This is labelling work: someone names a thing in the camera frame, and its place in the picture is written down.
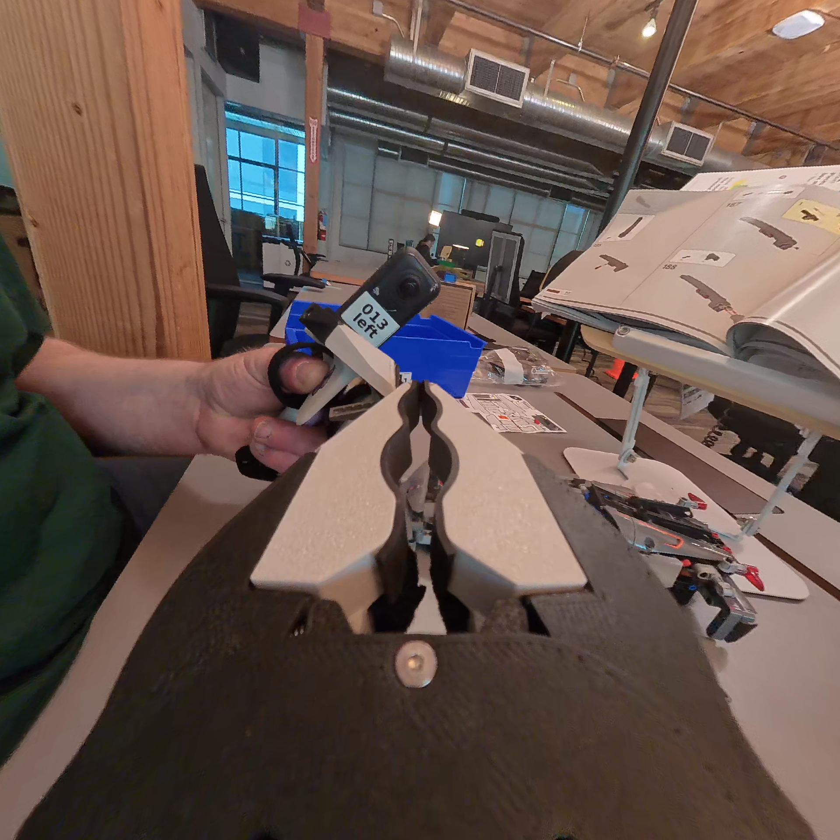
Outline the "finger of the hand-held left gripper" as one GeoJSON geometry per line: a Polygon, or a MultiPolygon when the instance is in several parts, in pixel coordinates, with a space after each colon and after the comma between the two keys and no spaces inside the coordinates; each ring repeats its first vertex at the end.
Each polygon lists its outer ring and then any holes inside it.
{"type": "Polygon", "coordinates": [[[325,347],[334,359],[333,373],[324,386],[328,394],[340,394],[356,379],[362,379],[379,394],[390,394],[400,386],[394,360],[350,327],[333,329],[325,347]]]}

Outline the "long grey lego assembly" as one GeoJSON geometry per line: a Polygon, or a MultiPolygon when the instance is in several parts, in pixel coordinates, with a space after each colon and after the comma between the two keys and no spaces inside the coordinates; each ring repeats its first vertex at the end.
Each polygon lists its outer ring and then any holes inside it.
{"type": "Polygon", "coordinates": [[[406,499],[406,532],[414,547],[431,545],[435,510],[443,482],[428,463],[413,468],[402,482],[406,499]]]}

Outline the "plastic bag of lego parts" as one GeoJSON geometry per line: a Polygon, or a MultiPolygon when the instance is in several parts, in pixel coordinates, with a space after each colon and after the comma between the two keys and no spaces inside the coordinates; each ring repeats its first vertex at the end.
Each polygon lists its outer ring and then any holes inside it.
{"type": "Polygon", "coordinates": [[[503,346],[485,348],[470,377],[471,384],[519,387],[551,387],[557,381],[557,371],[536,353],[503,346]]]}

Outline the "lego instruction book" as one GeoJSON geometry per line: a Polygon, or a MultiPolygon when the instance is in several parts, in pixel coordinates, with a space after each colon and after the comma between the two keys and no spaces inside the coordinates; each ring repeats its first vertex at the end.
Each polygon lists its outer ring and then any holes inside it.
{"type": "Polygon", "coordinates": [[[837,166],[707,173],[629,192],[532,307],[834,385],[838,260],[837,166]]]}

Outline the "cardboard box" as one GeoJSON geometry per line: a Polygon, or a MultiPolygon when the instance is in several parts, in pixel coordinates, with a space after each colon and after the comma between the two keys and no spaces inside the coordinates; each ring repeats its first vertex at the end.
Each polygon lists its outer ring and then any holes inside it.
{"type": "Polygon", "coordinates": [[[427,307],[427,316],[435,316],[459,329],[467,329],[476,300],[476,287],[465,281],[443,281],[435,300],[427,307]]]}

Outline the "blue plastic bin with sticker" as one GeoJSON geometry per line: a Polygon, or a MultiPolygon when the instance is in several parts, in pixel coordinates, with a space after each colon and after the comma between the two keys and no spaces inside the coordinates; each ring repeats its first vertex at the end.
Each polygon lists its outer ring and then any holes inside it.
{"type": "MultiPolygon", "coordinates": [[[[363,294],[361,300],[362,303],[350,306],[347,323],[353,328],[369,326],[374,315],[384,311],[370,294],[363,294]]],[[[272,336],[279,335],[277,330],[283,328],[286,344],[310,341],[301,323],[308,306],[308,301],[292,302],[272,336]]],[[[415,382],[435,383],[459,399],[466,394],[485,345],[484,340],[437,316],[423,318],[415,314],[379,350],[394,361],[401,374],[411,375],[415,382]]]]}

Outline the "black monitor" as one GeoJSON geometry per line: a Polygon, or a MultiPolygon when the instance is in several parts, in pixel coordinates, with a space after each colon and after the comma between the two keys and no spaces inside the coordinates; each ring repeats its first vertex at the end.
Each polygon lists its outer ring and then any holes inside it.
{"type": "Polygon", "coordinates": [[[499,221],[494,222],[489,218],[442,211],[436,234],[435,256],[440,258],[447,246],[465,246],[468,250],[482,249],[489,244],[494,230],[509,233],[512,226],[499,221]]]}

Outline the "grey cabinet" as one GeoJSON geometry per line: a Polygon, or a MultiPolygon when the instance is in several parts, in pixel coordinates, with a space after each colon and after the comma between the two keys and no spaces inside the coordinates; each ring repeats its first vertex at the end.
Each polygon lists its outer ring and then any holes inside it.
{"type": "Polygon", "coordinates": [[[508,304],[518,290],[524,237],[520,233],[494,230],[487,258],[486,296],[508,304]]]}

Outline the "sticker sheet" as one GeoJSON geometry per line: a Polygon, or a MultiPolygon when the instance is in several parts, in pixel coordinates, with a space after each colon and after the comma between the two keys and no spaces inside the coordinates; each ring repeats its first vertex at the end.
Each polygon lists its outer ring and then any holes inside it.
{"type": "Polygon", "coordinates": [[[565,428],[518,395],[473,392],[459,402],[500,434],[566,434],[565,428]]]}

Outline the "paned window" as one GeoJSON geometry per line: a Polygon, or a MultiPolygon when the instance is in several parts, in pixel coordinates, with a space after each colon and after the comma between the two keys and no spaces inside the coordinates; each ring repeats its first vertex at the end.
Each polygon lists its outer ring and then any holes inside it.
{"type": "Polygon", "coordinates": [[[282,126],[263,133],[226,128],[230,206],[302,224],[305,215],[304,135],[282,126]]]}

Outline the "white vent grille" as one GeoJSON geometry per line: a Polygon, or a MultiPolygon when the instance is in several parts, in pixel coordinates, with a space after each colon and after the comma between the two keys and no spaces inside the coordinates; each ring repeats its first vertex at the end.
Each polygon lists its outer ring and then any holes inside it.
{"type": "Polygon", "coordinates": [[[521,109],[530,68],[471,49],[466,58],[464,91],[521,109]]]}
{"type": "Polygon", "coordinates": [[[674,161],[700,166],[715,142],[711,133],[679,122],[668,125],[661,154],[674,161]]]}

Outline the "black metal pole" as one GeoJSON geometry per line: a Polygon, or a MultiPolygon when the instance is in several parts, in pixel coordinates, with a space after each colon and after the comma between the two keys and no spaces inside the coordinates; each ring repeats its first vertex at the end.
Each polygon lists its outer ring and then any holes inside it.
{"type": "Polygon", "coordinates": [[[665,33],[660,41],[633,127],[629,134],[612,192],[605,205],[599,236],[609,225],[624,198],[634,186],[649,136],[676,68],[677,60],[695,15],[698,1],[675,1],[665,33]]]}

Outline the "ceiling lamp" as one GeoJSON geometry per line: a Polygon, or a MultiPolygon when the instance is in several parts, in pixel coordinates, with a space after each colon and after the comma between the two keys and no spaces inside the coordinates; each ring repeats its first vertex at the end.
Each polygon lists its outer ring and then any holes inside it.
{"type": "Polygon", "coordinates": [[[826,16],[807,8],[783,18],[771,27],[771,34],[782,40],[795,40],[808,36],[825,25],[826,16]]]}

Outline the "red wooden post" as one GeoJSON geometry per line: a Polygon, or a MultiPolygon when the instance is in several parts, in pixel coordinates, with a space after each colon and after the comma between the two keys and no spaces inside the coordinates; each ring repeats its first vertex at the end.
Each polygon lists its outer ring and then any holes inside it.
{"type": "Polygon", "coordinates": [[[323,1],[301,1],[298,29],[305,39],[305,187],[303,249],[313,254],[319,244],[319,196],[322,124],[324,121],[325,39],[331,18],[323,1]]]}

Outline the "black wall speaker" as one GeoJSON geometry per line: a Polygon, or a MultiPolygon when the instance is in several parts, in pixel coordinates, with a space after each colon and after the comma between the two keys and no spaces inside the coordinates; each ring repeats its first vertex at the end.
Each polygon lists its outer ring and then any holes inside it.
{"type": "Polygon", "coordinates": [[[216,58],[233,77],[260,82],[259,32],[236,17],[213,12],[216,58]]]}

